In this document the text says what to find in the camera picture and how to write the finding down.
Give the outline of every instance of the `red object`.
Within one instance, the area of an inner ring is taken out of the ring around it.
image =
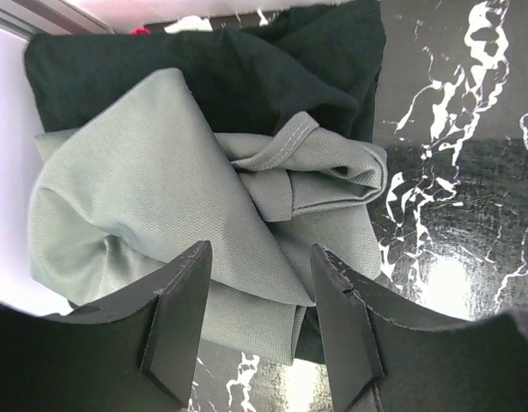
[[[148,28],[138,27],[130,32],[130,34],[151,34]]]

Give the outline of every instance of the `white veins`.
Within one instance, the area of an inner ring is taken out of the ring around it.
[[[243,400],[240,402],[240,407],[244,412],[257,412],[254,406],[250,403],[250,382],[256,372],[258,371],[258,365],[260,363],[260,357],[253,355],[250,359],[244,352],[241,352],[241,361],[237,366],[237,379],[231,379],[226,384],[226,389],[229,394],[229,408],[233,404],[233,393],[231,388],[236,385],[242,386]]]
[[[521,119],[519,120],[519,128],[523,132],[523,144],[525,145],[525,149],[528,152],[528,127],[525,124],[525,121],[527,120],[527,118],[528,118],[528,112],[525,113],[523,116],[521,116]],[[514,277],[521,277],[521,276],[528,275],[528,257],[526,256],[526,253],[525,253],[527,237],[528,237],[528,225],[525,229],[525,233],[523,234],[523,237],[521,238],[521,243],[520,243],[521,253],[519,254],[520,265],[514,272],[509,273],[504,276],[500,287],[496,291],[496,294],[495,294],[495,310],[496,311],[499,311],[501,309],[502,292],[504,291],[504,289],[506,289],[507,284],[510,281],[510,279]]]
[[[258,24],[259,26],[267,26],[268,24],[270,24],[267,18],[265,18],[265,15],[261,9],[256,10],[256,13],[258,13],[258,17],[260,18],[260,21]]]
[[[405,244],[404,255],[412,260],[410,279],[420,288],[425,288],[425,284],[421,279],[418,258],[427,251],[426,245],[434,243],[422,220],[422,215],[426,212],[423,207],[428,203],[454,207],[462,205],[456,199],[457,186],[461,183],[458,166],[460,150],[464,142],[474,136],[482,115],[497,103],[507,82],[510,66],[505,54],[508,40],[503,26],[509,4],[510,0],[483,1],[471,9],[464,43],[475,63],[469,69],[459,64],[450,81],[434,78],[434,54],[428,46],[422,49],[429,56],[429,84],[416,93],[394,131],[397,134],[410,122],[415,104],[424,93],[440,94],[440,102],[432,105],[433,123],[429,127],[429,142],[421,145],[422,176],[409,182],[405,181],[402,173],[397,173],[393,176],[385,200],[387,218],[395,223],[397,229],[405,225],[406,220],[414,220],[416,247]],[[488,19],[488,14],[498,16],[500,23],[494,24]],[[483,30],[491,34],[490,40],[476,39],[476,33]],[[492,82],[493,87],[486,88],[485,82]],[[473,103],[464,104],[462,109],[456,110],[449,106],[453,99]],[[442,155],[450,155],[452,170],[439,176],[428,160],[441,152]],[[401,209],[397,215],[393,213],[393,205]],[[412,216],[407,210],[409,205],[412,206]],[[404,237],[398,236],[398,233],[394,237],[396,241],[404,242]],[[381,269],[391,278],[397,262],[389,259],[390,245],[380,244],[380,251]]]

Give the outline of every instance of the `stitching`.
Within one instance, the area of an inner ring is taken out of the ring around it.
[[[288,140],[284,143],[284,145],[282,146],[281,150],[279,150],[276,154],[273,155],[273,157],[271,157],[271,159],[269,159],[268,161],[266,161],[263,165],[261,165],[260,167],[258,167],[256,170],[263,170],[265,167],[269,167],[269,164],[272,164],[269,168],[273,168],[275,166],[277,166],[279,163],[281,163],[281,161],[284,160],[285,157],[288,156],[288,152],[291,148],[293,148],[296,143],[304,136],[304,133],[306,132],[307,129],[309,129],[311,127],[310,126],[307,126],[304,130],[302,130],[300,133],[298,133],[298,130],[300,130],[300,128],[306,124],[306,120],[304,120],[300,126],[298,126],[298,129],[296,129],[294,131],[294,133],[292,135],[290,135],[290,137],[288,138]],[[293,141],[293,143],[288,146],[288,144],[292,141],[292,139],[296,136],[296,139]]]
[[[278,159],[274,164],[273,166],[271,166],[270,168],[273,168],[273,167],[276,167],[277,165],[280,165],[282,161],[284,161],[288,155],[290,154],[290,149],[293,148],[296,143],[303,137],[305,136],[305,133],[306,133],[306,130],[309,129],[311,126],[306,126],[306,128],[304,130],[302,130],[300,132],[300,135],[296,138],[296,140],[293,141],[293,143],[290,145],[290,147],[288,148],[288,150],[282,154],[281,158]]]
[[[266,167],[267,165],[269,165],[270,163],[272,163],[273,161],[275,161],[275,159],[281,155],[281,153],[285,150],[285,148],[288,146],[288,143],[292,140],[292,138],[296,135],[296,133],[298,133],[298,130],[301,129],[301,127],[306,124],[306,120],[304,120],[303,122],[301,122],[300,126],[298,126],[298,129],[296,129],[294,131],[294,133],[292,135],[290,135],[290,137],[288,138],[288,140],[284,143],[284,145],[282,146],[281,150],[279,150],[277,153],[275,153],[271,159],[269,159],[268,161],[266,161],[263,165],[259,166],[259,167],[256,167],[256,170],[262,170],[264,167]]]

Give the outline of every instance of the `white wall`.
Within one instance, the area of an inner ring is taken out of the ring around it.
[[[69,312],[67,301],[29,277],[27,205],[41,162],[42,131],[23,72],[26,41],[0,29],[0,301],[43,315]]]

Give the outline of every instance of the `black marble surface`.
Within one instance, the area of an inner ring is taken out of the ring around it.
[[[369,210],[380,281],[477,319],[528,307],[528,0],[383,0]],[[332,411],[326,370],[202,342],[190,411]]]
[[[243,15],[237,14],[206,18],[209,19],[212,29],[216,30],[222,27],[243,28],[258,26],[260,23],[269,24],[274,21],[280,14],[281,11],[265,11],[259,13],[248,13]],[[144,25],[144,27],[150,30],[151,33],[163,33],[166,32],[165,27],[170,26],[171,24],[174,24],[178,21],[179,20],[146,24]]]

